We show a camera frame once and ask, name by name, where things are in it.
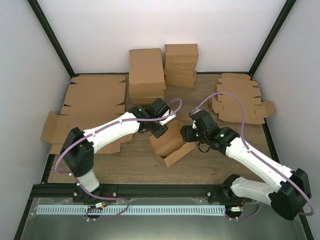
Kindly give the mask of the small brown cardboard box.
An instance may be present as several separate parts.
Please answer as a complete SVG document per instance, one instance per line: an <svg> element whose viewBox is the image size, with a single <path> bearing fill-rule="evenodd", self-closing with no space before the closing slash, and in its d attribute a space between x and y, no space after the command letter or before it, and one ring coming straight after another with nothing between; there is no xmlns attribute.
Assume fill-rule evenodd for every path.
<svg viewBox="0 0 320 240"><path fill-rule="evenodd" d="M155 138L152 133L147 135L149 148L167 168L196 148L195 143L183 141L180 133L183 125L181 121L173 120L167 125L167 131L159 138Z"/></svg>

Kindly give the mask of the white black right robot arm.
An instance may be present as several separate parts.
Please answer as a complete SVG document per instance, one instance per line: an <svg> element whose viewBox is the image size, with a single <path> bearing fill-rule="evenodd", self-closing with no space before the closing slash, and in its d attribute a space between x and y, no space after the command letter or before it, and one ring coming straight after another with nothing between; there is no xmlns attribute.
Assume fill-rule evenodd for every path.
<svg viewBox="0 0 320 240"><path fill-rule="evenodd" d="M296 215L303 214L306 204L310 205L310 214L314 214L309 178L305 171L300 168L292 170L272 160L248 144L238 132L229 127L220 128L205 110L191 112L189 117L192 124L180 130L184 142L205 144L209 150L236 160L263 180L257 182L231 175L222 188L225 200L256 200L271 206L279 216L290 221Z"/></svg>

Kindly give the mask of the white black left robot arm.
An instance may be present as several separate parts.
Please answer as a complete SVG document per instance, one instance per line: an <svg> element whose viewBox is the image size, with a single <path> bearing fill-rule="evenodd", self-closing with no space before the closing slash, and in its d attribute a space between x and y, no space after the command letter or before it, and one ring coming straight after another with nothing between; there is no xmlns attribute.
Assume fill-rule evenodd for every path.
<svg viewBox="0 0 320 240"><path fill-rule="evenodd" d="M86 130L75 127L62 146L60 159L85 189L85 197L97 202L102 196L102 189L93 170L94 155L105 146L134 133L147 131L159 138L168 130L166 123L175 117L170 106L157 98L152 104L133 106L101 126Z"/></svg>

